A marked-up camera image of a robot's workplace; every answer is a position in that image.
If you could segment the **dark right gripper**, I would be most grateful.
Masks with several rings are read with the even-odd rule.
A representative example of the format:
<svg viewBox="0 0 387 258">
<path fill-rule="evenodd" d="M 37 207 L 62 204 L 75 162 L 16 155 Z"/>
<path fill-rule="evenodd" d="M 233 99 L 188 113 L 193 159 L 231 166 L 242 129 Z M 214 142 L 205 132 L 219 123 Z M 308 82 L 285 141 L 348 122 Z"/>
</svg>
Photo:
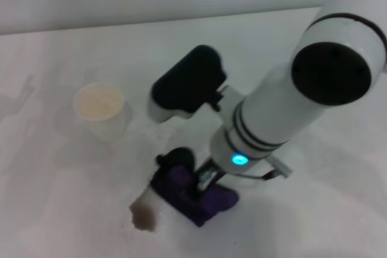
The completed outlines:
<svg viewBox="0 0 387 258">
<path fill-rule="evenodd" d="M 186 147 L 177 147 L 165 155 L 155 159 L 158 170 L 157 179 L 193 179 L 195 157 Z M 204 207 L 208 189 L 217 183 L 226 172 L 209 157 L 195 171 L 195 185 L 189 185 L 180 190 L 180 203 L 186 207 Z"/>
</svg>

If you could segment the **white paper cup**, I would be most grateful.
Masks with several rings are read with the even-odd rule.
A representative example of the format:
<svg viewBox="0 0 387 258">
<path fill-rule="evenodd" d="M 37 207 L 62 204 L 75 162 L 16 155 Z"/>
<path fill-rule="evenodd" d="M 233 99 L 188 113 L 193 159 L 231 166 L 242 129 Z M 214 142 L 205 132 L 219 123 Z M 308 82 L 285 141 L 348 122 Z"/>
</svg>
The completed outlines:
<svg viewBox="0 0 387 258">
<path fill-rule="evenodd" d="M 125 97 L 117 86 L 105 82 L 87 84 L 76 92 L 73 107 L 96 138 L 112 141 L 123 135 Z"/>
</svg>

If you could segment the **black water stain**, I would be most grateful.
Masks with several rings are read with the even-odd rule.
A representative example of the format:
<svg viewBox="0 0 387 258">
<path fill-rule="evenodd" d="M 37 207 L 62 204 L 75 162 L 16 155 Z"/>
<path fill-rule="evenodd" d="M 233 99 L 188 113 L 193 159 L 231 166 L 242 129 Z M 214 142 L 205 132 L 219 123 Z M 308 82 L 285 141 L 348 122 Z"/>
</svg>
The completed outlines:
<svg viewBox="0 0 387 258">
<path fill-rule="evenodd" d="M 132 224 L 140 231 L 154 232 L 157 224 L 156 209 L 154 201 L 136 199 L 130 206 Z"/>
</svg>

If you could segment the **purple rag with black trim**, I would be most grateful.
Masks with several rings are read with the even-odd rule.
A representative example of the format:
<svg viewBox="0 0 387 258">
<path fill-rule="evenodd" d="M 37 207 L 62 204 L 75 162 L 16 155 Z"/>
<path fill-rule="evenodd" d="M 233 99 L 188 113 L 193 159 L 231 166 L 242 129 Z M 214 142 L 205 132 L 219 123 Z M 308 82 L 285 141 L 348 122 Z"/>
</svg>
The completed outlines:
<svg viewBox="0 0 387 258">
<path fill-rule="evenodd" d="M 150 182 L 151 188 L 159 197 L 197 227 L 202 227 L 218 213 L 230 210 L 239 201 L 237 192 L 214 184 L 208 189 L 204 207 L 186 207 L 180 203 L 180 190 L 189 185 L 194 185 L 194 173 L 193 179 L 157 179 L 154 174 Z"/>
</svg>

